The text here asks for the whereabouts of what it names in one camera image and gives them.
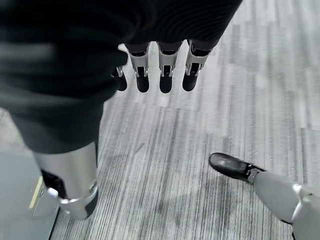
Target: gray carpet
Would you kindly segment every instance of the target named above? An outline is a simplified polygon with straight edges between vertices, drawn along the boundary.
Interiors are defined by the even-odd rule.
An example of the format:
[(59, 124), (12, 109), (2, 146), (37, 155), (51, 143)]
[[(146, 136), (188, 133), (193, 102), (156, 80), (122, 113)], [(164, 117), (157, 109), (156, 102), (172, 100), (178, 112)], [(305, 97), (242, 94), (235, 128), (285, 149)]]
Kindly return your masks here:
[[(147, 93), (129, 62), (128, 89), (105, 104), (97, 209), (86, 221), (60, 214), (52, 239), (291, 240), (253, 189), (209, 168), (208, 156), (320, 184), (319, 12), (318, 0), (244, 0), (192, 92), (182, 89), (186, 42), (169, 94), (154, 43)], [(2, 132), (11, 125), (0, 121)]]

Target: robotic leg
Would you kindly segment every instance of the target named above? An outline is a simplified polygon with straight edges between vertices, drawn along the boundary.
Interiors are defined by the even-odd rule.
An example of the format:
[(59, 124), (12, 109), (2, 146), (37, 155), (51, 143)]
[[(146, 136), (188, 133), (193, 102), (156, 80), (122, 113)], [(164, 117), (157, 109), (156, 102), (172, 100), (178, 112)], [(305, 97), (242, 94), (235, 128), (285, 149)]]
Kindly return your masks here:
[(295, 240), (319, 239), (320, 197), (308, 187), (223, 153), (211, 154), (209, 164), (228, 177), (253, 185), (272, 214), (292, 225)]
[(102, 104), (49, 116), (10, 113), (32, 149), (48, 194), (78, 220), (87, 219), (98, 200), (97, 153), (102, 113)]
[(160, 90), (164, 94), (171, 91), (172, 76), (176, 67), (182, 41), (174, 43), (157, 42), (159, 48)]
[(136, 76), (137, 88), (142, 93), (149, 90), (149, 45), (150, 42), (143, 44), (125, 44)]
[(186, 57), (185, 74), (182, 83), (185, 91), (189, 92), (195, 88), (198, 75), (218, 41), (219, 39), (213, 41), (188, 40), (189, 51)]

